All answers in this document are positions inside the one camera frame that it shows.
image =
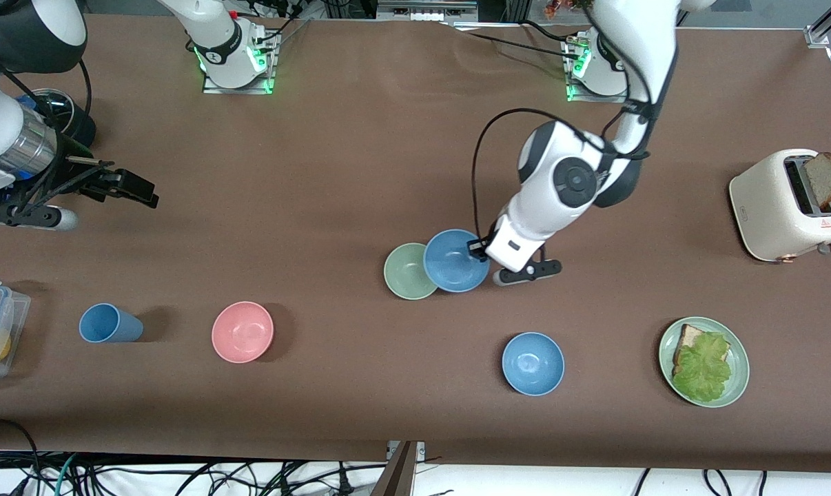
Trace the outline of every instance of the green plate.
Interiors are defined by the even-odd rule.
[[[676,354],[676,348],[679,344],[679,339],[682,336],[682,326],[684,324],[691,324],[692,326],[708,333],[722,333],[725,341],[730,343],[731,350],[728,352],[728,366],[731,367],[731,377],[725,382],[725,391],[721,394],[721,398],[711,401],[702,402],[699,400],[690,399],[683,395],[673,385],[673,356]],[[671,326],[667,327],[664,336],[661,337],[661,346],[657,351],[657,357],[661,361],[661,373],[664,374],[664,379],[670,384],[673,391],[689,402],[695,405],[706,408],[721,408],[736,402],[743,392],[746,391],[746,385],[749,383],[749,359],[746,357],[746,350],[743,348],[743,343],[740,339],[731,332],[730,329],[723,324],[706,317],[686,317],[680,318]]]
[[[400,298],[428,298],[437,285],[424,272],[424,249],[421,242],[400,245],[384,261],[384,283]]]

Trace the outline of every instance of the toaster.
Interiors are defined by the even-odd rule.
[[[812,150],[783,150],[728,185],[743,245],[758,260],[785,262],[813,250],[831,252],[831,202],[819,206],[804,171],[815,156]]]

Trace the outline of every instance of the robotic arm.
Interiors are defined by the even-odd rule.
[[[242,87],[267,70],[263,47],[270,38],[263,26],[234,19],[219,0],[159,1],[183,23],[205,75],[218,87]],[[0,76],[71,70],[87,41],[76,0],[0,0]],[[108,170],[112,163],[94,160],[55,129],[50,110],[34,100],[40,112],[0,91],[1,224],[73,229],[78,219],[72,211],[46,204],[71,192],[157,206],[152,183],[125,169]]]
[[[267,70],[264,26],[229,15],[219,0],[158,0],[176,16],[205,74],[219,87],[239,88]]]
[[[591,205],[611,207],[630,196],[676,65],[680,4],[693,9],[712,1],[595,0],[588,15],[627,74],[629,98],[617,135],[606,141],[559,121],[532,132],[517,164],[520,192],[501,211],[490,235],[469,246],[473,256],[491,257],[504,267],[496,283],[512,285],[560,272],[558,262],[532,261],[535,252]]]

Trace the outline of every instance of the brown tablecloth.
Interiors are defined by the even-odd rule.
[[[73,232],[0,227],[0,279],[32,296],[0,417],[40,448],[381,459],[407,439],[445,462],[831,471],[831,257],[751,260],[726,195],[772,152],[831,151],[831,65],[800,32],[680,31],[642,182],[551,239],[560,276],[407,302],[385,288],[384,257],[473,228],[488,119],[539,107],[599,131],[617,106],[567,103],[550,54],[435,23],[313,22],[283,45],[270,96],[201,94],[173,18],[88,26],[95,154],[155,182],[161,204],[69,197]],[[76,72],[27,81],[82,97]],[[540,123],[488,134],[484,229]],[[264,304],[276,337],[235,365],[210,329],[239,300]],[[141,317],[144,342],[82,341],[100,301]],[[659,373],[660,335],[688,315],[749,352],[730,407],[689,405]],[[551,395],[504,382],[501,350],[523,331],[566,355]],[[0,448],[23,446],[0,429]]]

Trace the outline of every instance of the pink bowl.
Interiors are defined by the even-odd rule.
[[[246,364],[259,358],[273,337],[271,315],[261,305],[249,301],[226,307],[214,321],[211,332],[217,355],[233,364]]]

